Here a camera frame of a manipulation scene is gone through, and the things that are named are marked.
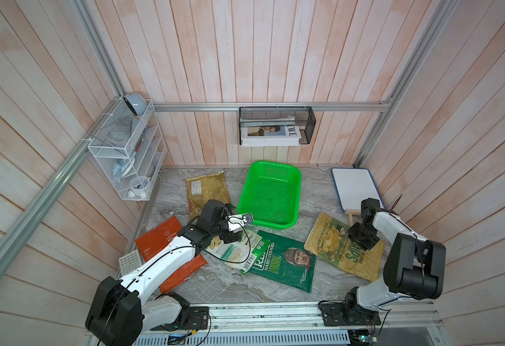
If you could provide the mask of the tan Salty chips bag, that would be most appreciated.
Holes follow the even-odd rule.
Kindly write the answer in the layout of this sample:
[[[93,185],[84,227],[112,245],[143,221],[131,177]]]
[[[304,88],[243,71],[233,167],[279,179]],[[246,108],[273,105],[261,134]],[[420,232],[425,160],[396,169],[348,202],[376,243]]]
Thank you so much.
[[[344,272],[374,282],[379,278],[385,242],[379,240],[372,249],[363,250],[348,238],[349,229],[348,223],[322,212],[304,248]]]

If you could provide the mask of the light green white chip bag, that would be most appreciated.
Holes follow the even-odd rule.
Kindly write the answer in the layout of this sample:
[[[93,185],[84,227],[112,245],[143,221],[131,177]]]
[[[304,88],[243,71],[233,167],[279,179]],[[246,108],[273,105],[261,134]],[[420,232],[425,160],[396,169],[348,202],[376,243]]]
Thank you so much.
[[[254,232],[254,230],[245,229],[242,233],[241,241],[229,244],[225,244],[219,237],[216,237],[206,249],[206,252],[219,258],[231,268],[238,269],[242,274],[246,274],[253,267],[256,260],[264,256],[271,242]]]

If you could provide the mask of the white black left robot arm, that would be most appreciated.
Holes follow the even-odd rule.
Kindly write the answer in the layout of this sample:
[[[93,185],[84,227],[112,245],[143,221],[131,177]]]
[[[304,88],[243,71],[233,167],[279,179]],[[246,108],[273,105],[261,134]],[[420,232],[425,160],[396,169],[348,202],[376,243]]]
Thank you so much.
[[[189,302],[177,294],[151,295],[178,269],[205,251],[215,238],[239,242],[251,213],[234,214],[232,205],[209,200],[164,249],[142,266],[115,279],[105,278],[96,290],[85,327],[99,345],[132,345],[141,333],[163,327],[189,331]]]

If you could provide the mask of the gold chip bag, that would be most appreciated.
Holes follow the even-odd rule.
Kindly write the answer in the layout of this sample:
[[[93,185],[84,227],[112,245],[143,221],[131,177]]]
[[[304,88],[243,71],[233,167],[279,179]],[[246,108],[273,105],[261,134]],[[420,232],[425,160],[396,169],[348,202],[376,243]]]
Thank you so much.
[[[203,207],[211,200],[231,203],[225,173],[215,172],[186,179],[189,219],[200,215]]]

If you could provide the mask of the red chip bag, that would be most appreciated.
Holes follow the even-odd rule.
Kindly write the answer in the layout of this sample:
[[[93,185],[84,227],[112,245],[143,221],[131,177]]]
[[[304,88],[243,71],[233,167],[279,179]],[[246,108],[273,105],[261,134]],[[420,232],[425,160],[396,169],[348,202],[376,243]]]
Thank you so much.
[[[175,216],[170,217],[151,231],[143,234],[135,240],[142,257],[146,262],[154,257],[177,236],[182,228],[181,223]],[[207,264],[202,255],[198,255],[192,261],[186,263],[176,270],[161,286],[160,291],[165,294],[173,288],[184,283],[188,277],[194,274],[199,268]]]

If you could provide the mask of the dark green REAL chip bag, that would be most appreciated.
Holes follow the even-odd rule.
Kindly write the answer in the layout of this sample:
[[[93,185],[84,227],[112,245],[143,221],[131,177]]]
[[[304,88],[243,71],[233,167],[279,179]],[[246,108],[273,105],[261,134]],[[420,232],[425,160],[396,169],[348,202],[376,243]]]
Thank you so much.
[[[254,274],[311,293],[316,256],[304,244],[284,236],[259,231],[260,252],[247,274]]]

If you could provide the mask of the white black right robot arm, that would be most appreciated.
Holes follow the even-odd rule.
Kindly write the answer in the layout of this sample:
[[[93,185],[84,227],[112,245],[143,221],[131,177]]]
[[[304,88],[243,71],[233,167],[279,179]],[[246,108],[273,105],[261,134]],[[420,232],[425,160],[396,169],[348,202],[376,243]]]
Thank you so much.
[[[362,222],[348,231],[348,238],[363,250],[372,249],[381,233],[391,250],[382,278],[363,287],[352,288],[342,302],[321,301],[326,327],[380,325],[379,313],[385,304],[412,298],[435,300],[442,294],[446,247],[421,236],[392,210],[367,198],[361,202]]]

